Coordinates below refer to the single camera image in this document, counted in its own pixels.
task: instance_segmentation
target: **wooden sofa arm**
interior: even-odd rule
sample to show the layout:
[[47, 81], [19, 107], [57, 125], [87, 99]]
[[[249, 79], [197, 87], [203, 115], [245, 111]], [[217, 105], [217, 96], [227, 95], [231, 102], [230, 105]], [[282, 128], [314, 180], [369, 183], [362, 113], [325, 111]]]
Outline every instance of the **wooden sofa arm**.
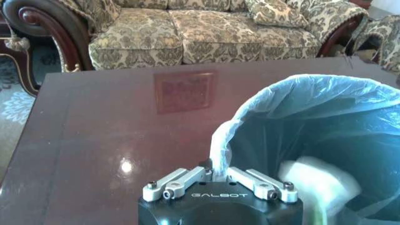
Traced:
[[338, 39], [346, 35], [350, 35], [350, 33], [357, 28], [359, 22], [362, 20], [362, 15], [358, 15], [349, 20], [346, 20], [341, 26], [331, 32], [329, 35], [326, 41], [323, 42], [317, 57], [323, 57], [327, 55], [333, 45], [337, 43]]
[[1, 11], [11, 28], [55, 42], [62, 71], [91, 70], [83, 19], [54, 0], [3, 0]]

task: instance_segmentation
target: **wooden table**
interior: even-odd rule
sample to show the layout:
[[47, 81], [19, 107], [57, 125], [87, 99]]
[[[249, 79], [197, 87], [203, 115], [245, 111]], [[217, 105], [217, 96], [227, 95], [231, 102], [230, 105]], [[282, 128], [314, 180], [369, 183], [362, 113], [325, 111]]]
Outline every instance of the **wooden table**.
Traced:
[[398, 87], [358, 58], [46, 75], [0, 189], [0, 224], [135, 224], [145, 183], [195, 166], [241, 103], [302, 73]]

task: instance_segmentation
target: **floral patterned sofa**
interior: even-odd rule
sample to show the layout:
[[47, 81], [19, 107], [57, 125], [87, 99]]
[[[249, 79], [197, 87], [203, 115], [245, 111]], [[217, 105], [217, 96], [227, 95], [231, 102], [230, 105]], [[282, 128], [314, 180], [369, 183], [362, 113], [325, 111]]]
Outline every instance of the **floral patterned sofa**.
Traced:
[[345, 0], [281, 1], [306, 27], [255, 24], [245, 0], [2, 0], [1, 10], [53, 38], [66, 72], [317, 57], [366, 15]]
[[400, 75], [400, 15], [389, 15], [366, 24], [354, 40], [353, 52], [370, 37], [375, 37], [379, 42], [377, 57], [370, 60], [385, 70]]

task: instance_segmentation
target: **patterned rug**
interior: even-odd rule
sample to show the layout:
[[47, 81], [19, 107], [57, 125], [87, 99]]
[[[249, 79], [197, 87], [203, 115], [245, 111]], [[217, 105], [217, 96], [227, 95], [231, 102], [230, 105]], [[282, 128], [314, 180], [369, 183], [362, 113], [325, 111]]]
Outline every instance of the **patterned rug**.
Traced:
[[[33, 50], [33, 74], [42, 82], [46, 73], [61, 71], [57, 50], [39, 46]], [[0, 182], [18, 142], [34, 98], [19, 86], [17, 70], [7, 57], [0, 58]]]

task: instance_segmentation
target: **plastic trash bag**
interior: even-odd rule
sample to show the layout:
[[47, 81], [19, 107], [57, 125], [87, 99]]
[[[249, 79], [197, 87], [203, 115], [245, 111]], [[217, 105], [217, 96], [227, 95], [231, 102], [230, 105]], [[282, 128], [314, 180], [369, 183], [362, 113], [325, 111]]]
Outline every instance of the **plastic trash bag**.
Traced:
[[278, 179], [281, 162], [301, 156], [359, 185], [338, 224], [400, 225], [400, 90], [335, 75], [294, 75], [263, 88], [211, 135], [213, 180], [229, 166]]

